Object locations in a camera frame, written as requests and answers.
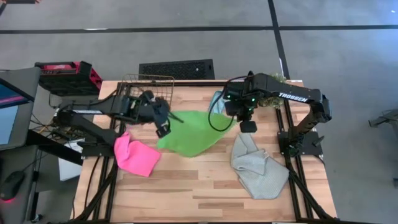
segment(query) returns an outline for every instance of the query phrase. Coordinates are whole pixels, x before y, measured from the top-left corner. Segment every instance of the floor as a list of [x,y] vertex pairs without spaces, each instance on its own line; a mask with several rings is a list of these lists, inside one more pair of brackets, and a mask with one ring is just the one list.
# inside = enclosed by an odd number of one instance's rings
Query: floor
[[[43,0],[34,5],[10,4],[0,16],[0,68],[86,60],[105,80],[119,80],[126,73],[137,73],[140,63],[212,58],[216,78],[221,79],[245,75],[249,70],[282,72],[281,58],[285,75],[303,80],[309,88],[321,89],[332,102],[332,121],[318,125],[317,129],[325,135],[322,146],[326,171],[338,216],[358,222],[396,223],[398,189],[394,188],[392,178],[398,176],[397,139],[389,125],[370,128],[368,119],[398,107],[398,27],[387,26],[398,24],[398,2],[273,1],[280,39],[278,35],[275,39],[270,30],[276,21],[271,19],[268,2],[272,1]],[[387,29],[367,29],[373,25]],[[27,29],[181,26],[263,29],[2,33]],[[328,28],[324,26],[334,26],[335,30],[325,30]],[[48,93],[40,89],[36,98],[34,113],[47,122],[52,114],[47,105]],[[48,201],[39,205],[39,210],[47,215],[43,223],[69,217],[76,187],[72,182],[68,190],[43,196],[43,201]],[[63,195],[64,203],[55,205],[51,195]]]

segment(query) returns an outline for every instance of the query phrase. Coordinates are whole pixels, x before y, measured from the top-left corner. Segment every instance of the metal basket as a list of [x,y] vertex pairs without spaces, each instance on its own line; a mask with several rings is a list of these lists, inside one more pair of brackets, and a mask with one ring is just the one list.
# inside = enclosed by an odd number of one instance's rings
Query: metal basket
[[171,107],[173,88],[174,77],[127,74],[122,79],[120,93],[138,97],[143,91],[150,90],[155,97],[165,99]]

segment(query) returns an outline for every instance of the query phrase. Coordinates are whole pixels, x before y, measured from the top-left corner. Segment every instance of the computer monitor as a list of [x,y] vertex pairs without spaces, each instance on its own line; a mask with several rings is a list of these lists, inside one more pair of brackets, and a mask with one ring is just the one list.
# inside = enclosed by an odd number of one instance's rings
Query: computer monitor
[[33,101],[33,97],[0,78],[0,109]]

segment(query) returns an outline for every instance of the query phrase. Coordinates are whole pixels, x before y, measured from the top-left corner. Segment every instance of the wooden tabletop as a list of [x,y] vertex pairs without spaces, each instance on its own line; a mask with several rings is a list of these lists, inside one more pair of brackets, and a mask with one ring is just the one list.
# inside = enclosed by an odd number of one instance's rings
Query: wooden tabletop
[[[289,81],[303,86],[301,81]],[[99,98],[116,89],[118,81],[103,82]],[[213,94],[221,87],[174,87],[172,110],[207,111]],[[291,101],[294,124],[309,112],[306,104]],[[289,127],[285,117],[285,127]],[[279,131],[275,109],[258,108],[253,120],[257,132],[253,135],[259,148],[264,148],[276,161],[284,164],[279,153]],[[94,122],[109,128],[107,116],[95,116]],[[134,126],[135,138],[155,147],[158,140],[153,124]],[[294,210],[289,183],[278,198],[253,200],[238,181],[231,168],[231,150],[239,125],[225,134],[214,146],[193,158],[182,157],[162,149],[162,157],[149,178],[119,170],[116,182],[111,222],[275,222],[294,221]],[[79,215],[84,207],[88,179],[96,158],[88,158],[83,169],[75,197],[75,211]],[[95,169],[88,200],[96,193],[101,172],[101,160]],[[302,156],[309,191],[325,209],[335,217],[328,179],[323,164],[314,156]],[[305,217],[302,194],[297,188],[301,214]],[[100,218],[104,217],[107,192],[101,204]]]

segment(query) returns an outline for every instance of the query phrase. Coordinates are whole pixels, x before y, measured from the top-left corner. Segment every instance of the black bracket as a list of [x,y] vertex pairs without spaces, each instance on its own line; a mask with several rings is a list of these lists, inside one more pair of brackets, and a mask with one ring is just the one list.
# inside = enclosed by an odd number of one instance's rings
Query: black bracket
[[[303,145],[299,154],[301,155],[314,155],[320,156],[322,155],[322,147],[320,145],[320,141],[323,139],[319,137],[316,131],[310,131],[309,133],[305,134]],[[284,155],[287,153],[289,148],[289,139],[287,131],[278,132],[278,142],[279,142],[279,149],[280,153]]]

